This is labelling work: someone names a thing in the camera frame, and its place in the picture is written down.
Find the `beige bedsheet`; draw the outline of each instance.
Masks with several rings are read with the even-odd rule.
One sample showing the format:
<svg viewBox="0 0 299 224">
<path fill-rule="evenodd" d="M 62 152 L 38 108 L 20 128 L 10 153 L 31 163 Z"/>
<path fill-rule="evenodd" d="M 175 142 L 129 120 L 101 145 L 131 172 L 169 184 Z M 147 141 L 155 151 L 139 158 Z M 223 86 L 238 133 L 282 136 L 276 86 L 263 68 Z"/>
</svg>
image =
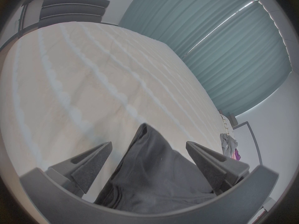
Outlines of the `beige bedsheet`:
<svg viewBox="0 0 299 224">
<path fill-rule="evenodd" d="M 33 31 L 9 51 L 0 82 L 1 131 L 18 175 L 112 141 L 103 186 L 143 122 L 189 160 L 188 140 L 222 153 L 223 120 L 195 76 L 167 45 L 124 28 Z"/>
</svg>

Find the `curtain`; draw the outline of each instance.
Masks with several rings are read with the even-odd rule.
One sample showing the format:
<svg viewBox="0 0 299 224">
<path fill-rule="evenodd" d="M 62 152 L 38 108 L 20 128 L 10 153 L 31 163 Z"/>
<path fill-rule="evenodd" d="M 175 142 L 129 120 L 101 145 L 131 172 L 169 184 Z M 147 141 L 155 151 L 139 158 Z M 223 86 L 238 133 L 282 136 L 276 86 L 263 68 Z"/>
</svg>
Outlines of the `curtain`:
<svg viewBox="0 0 299 224">
<path fill-rule="evenodd" d="M 133 0 L 119 26 L 166 43 L 215 106 L 238 115 L 273 93 L 291 71 L 282 37 L 258 1 L 222 24 L 252 1 Z"/>
</svg>

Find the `dark gray cloth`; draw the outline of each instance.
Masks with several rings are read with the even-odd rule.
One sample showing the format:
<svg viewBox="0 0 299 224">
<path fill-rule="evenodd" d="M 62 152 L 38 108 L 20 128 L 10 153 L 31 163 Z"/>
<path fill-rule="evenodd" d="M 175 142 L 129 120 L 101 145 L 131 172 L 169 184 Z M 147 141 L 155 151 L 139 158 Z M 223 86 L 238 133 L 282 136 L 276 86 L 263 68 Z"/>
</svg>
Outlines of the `dark gray cloth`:
<svg viewBox="0 0 299 224">
<path fill-rule="evenodd" d="M 96 204 L 140 214 L 179 210 L 214 198 L 197 166 L 142 124 Z"/>
<path fill-rule="evenodd" d="M 238 147 L 237 140 L 233 139 L 230 135 L 227 135 L 226 133 L 220 134 L 220 140 L 222 144 L 223 155 L 231 157 L 235 149 Z"/>
</svg>

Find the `teal curtain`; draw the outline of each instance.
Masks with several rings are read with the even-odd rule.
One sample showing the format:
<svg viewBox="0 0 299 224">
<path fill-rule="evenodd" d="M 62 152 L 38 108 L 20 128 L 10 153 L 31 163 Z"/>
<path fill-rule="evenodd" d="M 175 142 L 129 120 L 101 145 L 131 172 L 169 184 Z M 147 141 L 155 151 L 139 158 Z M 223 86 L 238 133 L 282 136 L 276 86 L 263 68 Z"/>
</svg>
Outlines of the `teal curtain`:
<svg viewBox="0 0 299 224">
<path fill-rule="evenodd" d="M 251 1 L 133 0 L 119 26 L 166 43 L 215 106 L 238 115 L 273 93 L 291 71 L 279 31 L 257 1 L 214 30 Z"/>
</svg>

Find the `purple cloth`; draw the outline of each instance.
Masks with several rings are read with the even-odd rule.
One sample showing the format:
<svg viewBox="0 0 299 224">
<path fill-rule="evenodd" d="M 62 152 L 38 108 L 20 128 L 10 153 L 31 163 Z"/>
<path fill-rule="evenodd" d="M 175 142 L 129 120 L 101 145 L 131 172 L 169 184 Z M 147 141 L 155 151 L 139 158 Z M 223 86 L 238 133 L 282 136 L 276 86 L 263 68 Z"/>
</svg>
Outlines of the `purple cloth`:
<svg viewBox="0 0 299 224">
<path fill-rule="evenodd" d="M 239 152 L 237 149 L 235 149 L 235 155 L 236 155 L 236 159 L 239 161 L 241 159 L 241 156 L 239 155 Z"/>
</svg>

